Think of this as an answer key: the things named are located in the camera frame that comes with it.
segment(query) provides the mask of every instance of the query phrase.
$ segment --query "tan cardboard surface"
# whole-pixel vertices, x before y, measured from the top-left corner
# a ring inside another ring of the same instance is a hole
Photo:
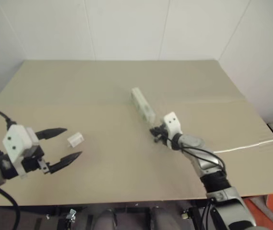
[[[34,131],[68,129],[41,141],[46,161],[83,154],[55,174],[37,170],[2,188],[19,205],[205,197],[189,160],[153,142],[130,101],[136,86],[159,118],[174,111],[182,131],[211,150],[273,138],[216,61],[26,61],[0,94],[0,110]],[[5,132],[0,117],[0,150]],[[75,132],[85,142],[71,149],[67,138]],[[242,196],[273,193],[273,143],[219,156]]]

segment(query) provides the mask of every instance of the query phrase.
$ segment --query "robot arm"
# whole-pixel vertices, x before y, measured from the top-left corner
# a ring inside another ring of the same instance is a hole
[[[236,188],[228,182],[225,164],[210,152],[202,139],[182,134],[175,113],[166,115],[163,124],[150,131],[155,136],[155,142],[161,140],[170,149],[181,150],[191,161],[206,189],[206,196],[212,206],[210,214],[216,229],[242,230],[256,226]]]
[[[40,169],[44,174],[55,173],[71,164],[81,152],[69,154],[58,163],[50,165],[43,159],[45,153],[38,142],[39,139],[49,139],[66,130],[53,128],[34,133],[31,128],[11,125],[3,139],[7,154],[0,151],[0,185],[16,176],[24,178],[30,171]]]

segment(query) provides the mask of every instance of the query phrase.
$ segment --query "white cable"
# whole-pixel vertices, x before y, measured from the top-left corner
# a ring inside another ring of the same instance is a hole
[[[273,142],[273,140],[266,140],[266,141],[259,142],[257,144],[246,145],[246,146],[237,147],[237,148],[234,148],[234,149],[225,149],[225,150],[220,150],[220,151],[214,151],[213,153],[231,152],[231,151],[235,151],[235,150],[242,150],[242,149],[247,149],[247,148],[259,146],[259,145],[270,143],[270,142]]]

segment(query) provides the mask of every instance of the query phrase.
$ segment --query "white wall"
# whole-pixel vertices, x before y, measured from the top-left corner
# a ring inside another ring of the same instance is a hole
[[[0,91],[24,59],[209,58],[273,120],[273,0],[0,0]]]

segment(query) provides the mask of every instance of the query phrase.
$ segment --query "table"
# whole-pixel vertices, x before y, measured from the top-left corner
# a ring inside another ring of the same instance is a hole
[[[41,141],[46,161],[83,153],[55,174],[37,170],[2,189],[19,205],[204,198],[189,160],[153,142],[131,103],[133,87],[141,89],[158,118],[174,111],[183,132],[203,138],[211,150],[273,138],[214,60],[25,61],[1,92],[0,110],[34,131],[68,129]],[[67,138],[76,132],[85,142],[68,148]],[[5,133],[0,117],[0,150]],[[219,156],[242,196],[273,193],[273,143]],[[0,205],[9,202],[0,196]]]

